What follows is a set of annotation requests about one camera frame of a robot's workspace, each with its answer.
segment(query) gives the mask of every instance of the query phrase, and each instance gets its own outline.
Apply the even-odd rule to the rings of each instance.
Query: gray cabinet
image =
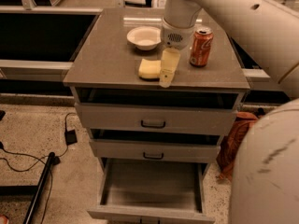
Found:
[[[126,34],[138,25],[159,27],[162,15],[159,9],[104,10],[65,77],[104,172],[99,204],[89,214],[136,223],[213,223],[205,215],[202,180],[249,84],[225,32],[204,12],[202,23],[215,31],[208,66],[189,65],[185,49],[171,87],[140,79],[141,59],[159,59],[163,47],[139,51]]]

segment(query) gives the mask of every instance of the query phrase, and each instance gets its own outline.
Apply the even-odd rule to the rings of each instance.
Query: drawer pull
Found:
[[[154,154],[146,154],[145,152],[143,152],[143,158],[145,158],[146,160],[155,160],[155,161],[160,161],[162,160],[164,157],[164,154],[160,154],[159,156],[158,155],[154,155]]]
[[[141,126],[143,128],[162,129],[165,128],[166,122],[157,120],[141,120]]]

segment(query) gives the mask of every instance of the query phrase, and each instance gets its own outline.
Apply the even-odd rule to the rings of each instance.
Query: orange soda can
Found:
[[[195,31],[190,55],[191,65],[195,67],[206,66],[213,37],[212,29],[207,26],[201,26]]]

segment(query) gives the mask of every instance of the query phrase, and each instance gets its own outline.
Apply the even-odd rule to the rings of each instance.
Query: small white bowl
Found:
[[[151,50],[161,42],[160,29],[151,26],[140,26],[131,30],[127,39],[141,50]]]

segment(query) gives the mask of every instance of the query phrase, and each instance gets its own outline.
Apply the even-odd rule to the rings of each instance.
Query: wire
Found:
[[[66,120],[67,120],[67,117],[70,116],[70,115],[76,115],[76,113],[68,113],[66,114],[65,118],[64,118],[64,126],[65,126],[65,131],[67,131],[67,125],[66,125]],[[21,172],[27,172],[29,170],[31,170],[34,166],[36,166],[39,162],[42,162],[44,165],[46,165],[45,162],[43,162],[42,160],[47,158],[48,156],[43,156],[41,158],[38,158],[36,156],[33,156],[31,154],[26,154],[26,153],[16,153],[16,152],[10,152],[10,151],[7,151],[4,149],[4,146],[2,144],[2,142],[0,142],[0,149],[2,149],[4,152],[6,152],[7,154],[11,154],[11,155],[19,155],[19,156],[25,156],[25,157],[30,157],[32,159],[36,159],[37,161],[32,164],[29,168],[26,168],[26,169],[23,169],[23,170],[19,170],[19,169],[16,169],[14,167],[11,166],[11,164],[9,163],[9,161],[6,159],[6,158],[0,158],[0,160],[3,160],[7,163],[7,166],[14,172],[18,172],[18,173],[21,173]],[[59,156],[56,156],[56,157],[62,157],[68,150],[68,145],[66,145],[66,150],[64,151],[63,154],[59,155]],[[45,219],[45,216],[46,216],[46,212],[47,212],[47,206],[48,206],[48,202],[49,202],[49,199],[50,199],[50,194],[51,194],[51,191],[52,191],[52,186],[53,186],[53,174],[52,174],[52,171],[50,170],[50,191],[49,191],[49,194],[48,194],[48,197],[47,197],[47,200],[46,200],[46,203],[45,203],[45,207],[44,207],[44,212],[43,212],[43,216],[42,216],[42,219],[41,219],[41,224],[44,222],[44,219]]]
[[[76,136],[76,130],[73,129],[73,130],[70,130],[68,131],[67,130],[67,117],[69,115],[76,115],[75,113],[68,113],[66,116],[65,116],[65,127],[64,127],[64,139],[65,139],[65,142],[66,142],[66,145],[67,146],[70,146],[70,145],[73,145],[75,144],[78,140],[77,140],[77,136]]]
[[[24,169],[24,170],[18,170],[18,169],[16,169],[16,168],[12,167],[12,166],[10,165],[9,161],[8,161],[6,158],[0,158],[0,160],[5,161],[5,162],[7,163],[7,166],[8,166],[12,171],[14,171],[14,172],[19,172],[19,173],[20,173],[20,172],[26,172],[26,171],[29,171],[29,170],[32,169],[34,166],[36,166],[36,164],[37,164],[38,162],[42,162],[44,165],[46,165],[46,163],[43,162],[42,159],[45,159],[45,158],[47,158],[48,156],[43,156],[43,157],[41,157],[41,158],[38,158],[38,157],[33,156],[33,155],[31,155],[31,154],[10,152],[10,151],[5,150],[4,147],[3,147],[3,145],[1,146],[1,149],[2,149],[4,152],[6,152],[7,154],[19,155],[19,156],[26,156],[26,157],[30,157],[30,158],[33,158],[33,159],[36,159],[36,160],[37,160],[37,161],[36,161],[33,165],[31,165],[29,168]],[[44,222],[44,219],[45,219],[45,215],[46,215],[46,211],[47,211],[47,206],[48,206],[48,202],[49,202],[49,199],[50,199],[50,194],[51,194],[51,191],[52,191],[52,186],[53,186],[53,174],[52,174],[52,171],[51,171],[51,169],[50,169],[50,191],[49,191],[49,194],[48,194],[46,203],[45,203],[45,207],[44,207],[44,211],[43,211],[43,217],[42,217],[42,219],[41,219],[40,224],[42,224],[42,223]]]
[[[65,126],[66,131],[67,131],[66,119],[67,119],[68,116],[71,116],[71,115],[76,116],[76,113],[67,113],[65,118],[64,118],[64,126]]]

